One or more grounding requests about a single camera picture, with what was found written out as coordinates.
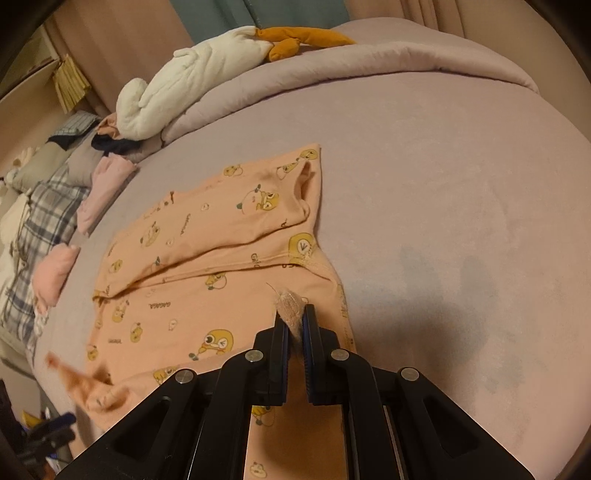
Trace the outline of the salmon pink folded garment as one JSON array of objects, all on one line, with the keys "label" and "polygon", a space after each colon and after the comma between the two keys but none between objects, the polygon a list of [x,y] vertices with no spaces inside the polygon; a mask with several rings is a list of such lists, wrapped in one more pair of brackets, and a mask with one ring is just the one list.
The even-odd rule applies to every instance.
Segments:
[{"label": "salmon pink folded garment", "polygon": [[35,311],[46,315],[57,305],[61,290],[79,255],[78,246],[58,244],[36,266],[32,277]]}]

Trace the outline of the grey mauve pillow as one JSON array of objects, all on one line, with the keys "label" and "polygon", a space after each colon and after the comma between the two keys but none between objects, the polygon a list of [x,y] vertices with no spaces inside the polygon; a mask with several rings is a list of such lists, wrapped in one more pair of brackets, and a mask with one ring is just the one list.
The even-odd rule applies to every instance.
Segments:
[{"label": "grey mauve pillow", "polygon": [[28,162],[12,177],[10,186],[19,192],[26,192],[39,182],[49,180],[61,167],[66,167],[68,185],[89,188],[92,173],[102,156],[90,145],[89,140],[82,141],[68,151],[55,142],[47,142],[27,155]]}]

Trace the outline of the peach cartoon print garment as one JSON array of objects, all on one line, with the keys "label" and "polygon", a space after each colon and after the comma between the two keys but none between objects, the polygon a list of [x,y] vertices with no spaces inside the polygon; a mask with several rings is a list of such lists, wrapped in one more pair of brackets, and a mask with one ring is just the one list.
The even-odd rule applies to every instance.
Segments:
[{"label": "peach cartoon print garment", "polygon": [[92,301],[86,366],[55,355],[74,403],[107,431],[182,368],[204,373],[252,346],[286,303],[353,348],[342,282],[317,236],[317,144],[226,167],[197,189],[172,191],[119,232]]}]

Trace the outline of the yellow straw hanging bundle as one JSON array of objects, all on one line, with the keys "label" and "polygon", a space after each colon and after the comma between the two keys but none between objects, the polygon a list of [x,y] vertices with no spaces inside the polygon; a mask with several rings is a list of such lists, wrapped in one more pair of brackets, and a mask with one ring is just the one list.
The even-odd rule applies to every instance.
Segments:
[{"label": "yellow straw hanging bundle", "polygon": [[66,55],[52,73],[52,81],[64,113],[70,113],[91,90],[91,84],[75,61]]}]

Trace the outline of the teal curtain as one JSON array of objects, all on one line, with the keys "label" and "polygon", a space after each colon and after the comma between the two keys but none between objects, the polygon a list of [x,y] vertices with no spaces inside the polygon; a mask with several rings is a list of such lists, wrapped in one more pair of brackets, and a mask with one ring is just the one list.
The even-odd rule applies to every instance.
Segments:
[{"label": "teal curtain", "polygon": [[332,28],[349,21],[342,0],[177,0],[171,5],[194,43],[240,26]]}]

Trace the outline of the pink folded ribbed garment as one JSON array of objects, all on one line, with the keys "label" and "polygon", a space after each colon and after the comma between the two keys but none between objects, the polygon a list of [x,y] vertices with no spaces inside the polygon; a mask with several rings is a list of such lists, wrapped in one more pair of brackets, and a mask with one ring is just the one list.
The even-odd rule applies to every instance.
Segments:
[{"label": "pink folded ribbed garment", "polygon": [[126,182],[135,174],[137,166],[126,158],[109,154],[98,162],[91,176],[89,195],[77,209],[77,230],[89,235]]}]

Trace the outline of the small striped folded cloth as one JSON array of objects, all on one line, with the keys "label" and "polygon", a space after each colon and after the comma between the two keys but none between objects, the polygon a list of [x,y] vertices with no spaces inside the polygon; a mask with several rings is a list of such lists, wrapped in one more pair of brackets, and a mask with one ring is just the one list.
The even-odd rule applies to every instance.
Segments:
[{"label": "small striped folded cloth", "polygon": [[63,150],[68,150],[95,127],[99,121],[100,117],[95,114],[86,111],[75,112],[48,137],[47,141],[57,144]]}]

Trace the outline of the dark navy garment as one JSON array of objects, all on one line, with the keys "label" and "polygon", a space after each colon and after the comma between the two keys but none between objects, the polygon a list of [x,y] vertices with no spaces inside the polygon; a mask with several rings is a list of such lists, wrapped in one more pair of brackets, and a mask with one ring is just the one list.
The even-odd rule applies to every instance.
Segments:
[{"label": "dark navy garment", "polygon": [[137,150],[141,146],[141,141],[128,139],[113,139],[109,135],[95,134],[91,140],[91,147],[105,155],[109,153],[117,155],[126,155]]}]

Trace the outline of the white goose plush toy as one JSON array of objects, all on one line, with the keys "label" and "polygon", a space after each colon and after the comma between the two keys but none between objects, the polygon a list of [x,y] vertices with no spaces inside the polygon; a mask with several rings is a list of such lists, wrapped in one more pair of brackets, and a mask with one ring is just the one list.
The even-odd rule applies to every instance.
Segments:
[{"label": "white goose plush toy", "polygon": [[324,49],[354,42],[338,31],[314,27],[242,26],[229,30],[174,51],[150,81],[128,81],[116,101],[116,128],[125,139],[148,139],[207,92],[266,60],[294,57],[303,45]]}]

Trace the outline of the plaid pillow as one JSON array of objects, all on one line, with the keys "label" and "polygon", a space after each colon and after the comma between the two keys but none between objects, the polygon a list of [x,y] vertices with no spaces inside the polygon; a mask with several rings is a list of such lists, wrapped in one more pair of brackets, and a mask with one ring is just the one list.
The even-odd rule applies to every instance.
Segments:
[{"label": "plaid pillow", "polygon": [[76,211],[88,192],[69,182],[69,166],[64,164],[25,195],[28,210],[8,247],[15,273],[1,289],[1,339],[21,355],[35,349],[39,336],[34,327],[34,270],[54,246],[70,242]]}]

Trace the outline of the mauve bed sheet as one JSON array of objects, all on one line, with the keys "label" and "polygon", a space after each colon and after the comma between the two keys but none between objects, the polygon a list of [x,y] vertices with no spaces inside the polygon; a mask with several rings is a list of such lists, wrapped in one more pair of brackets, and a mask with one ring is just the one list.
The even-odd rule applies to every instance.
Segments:
[{"label": "mauve bed sheet", "polygon": [[287,91],[147,159],[81,253],[37,344],[86,365],[91,301],[114,235],[224,169],[322,147],[318,243],[360,353],[422,371],[538,479],[590,425],[590,144],[523,86],[394,73]]}]

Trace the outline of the mauve folded duvet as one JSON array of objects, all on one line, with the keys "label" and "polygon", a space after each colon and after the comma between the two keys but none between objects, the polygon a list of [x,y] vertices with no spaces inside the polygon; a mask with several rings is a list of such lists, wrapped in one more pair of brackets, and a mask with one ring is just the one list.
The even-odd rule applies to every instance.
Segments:
[{"label": "mauve folded duvet", "polygon": [[507,82],[535,93],[538,86],[521,67],[471,40],[410,20],[380,17],[335,27],[355,45],[307,53],[256,67],[213,88],[160,133],[176,139],[271,96],[322,82],[404,72],[443,72]]}]

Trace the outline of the pink beige curtain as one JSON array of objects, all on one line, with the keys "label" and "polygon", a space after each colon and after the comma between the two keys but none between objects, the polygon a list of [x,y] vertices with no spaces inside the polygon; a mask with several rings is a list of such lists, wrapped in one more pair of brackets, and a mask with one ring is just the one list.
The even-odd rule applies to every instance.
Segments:
[{"label": "pink beige curtain", "polygon": [[174,51],[192,44],[172,4],[160,0],[65,1],[45,28],[109,112],[129,80],[150,80]]}]

